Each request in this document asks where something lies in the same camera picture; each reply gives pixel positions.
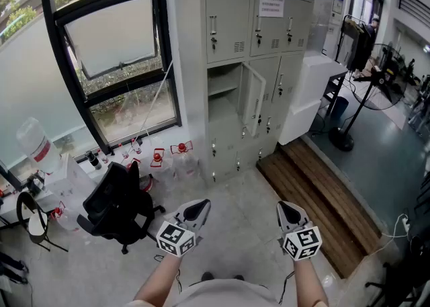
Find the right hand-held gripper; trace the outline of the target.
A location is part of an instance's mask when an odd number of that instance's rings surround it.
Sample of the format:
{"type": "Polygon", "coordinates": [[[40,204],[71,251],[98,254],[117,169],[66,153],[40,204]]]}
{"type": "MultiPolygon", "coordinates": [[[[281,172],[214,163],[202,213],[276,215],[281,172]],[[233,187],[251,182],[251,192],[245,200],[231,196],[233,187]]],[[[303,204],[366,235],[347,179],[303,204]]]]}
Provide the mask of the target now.
{"type": "Polygon", "coordinates": [[[276,213],[282,232],[278,241],[283,253],[294,261],[315,256],[322,245],[322,237],[306,211],[291,202],[279,201],[276,213]]]}

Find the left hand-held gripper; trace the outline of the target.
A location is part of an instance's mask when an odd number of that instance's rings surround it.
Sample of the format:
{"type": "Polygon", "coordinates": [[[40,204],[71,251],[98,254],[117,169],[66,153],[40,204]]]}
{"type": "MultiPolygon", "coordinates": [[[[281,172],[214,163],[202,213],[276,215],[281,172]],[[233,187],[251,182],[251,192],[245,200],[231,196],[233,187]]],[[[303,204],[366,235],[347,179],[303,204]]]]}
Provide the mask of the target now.
{"type": "Polygon", "coordinates": [[[180,205],[162,223],[156,235],[158,247],[173,256],[183,257],[200,242],[199,233],[208,219],[210,209],[209,199],[180,205]]]}

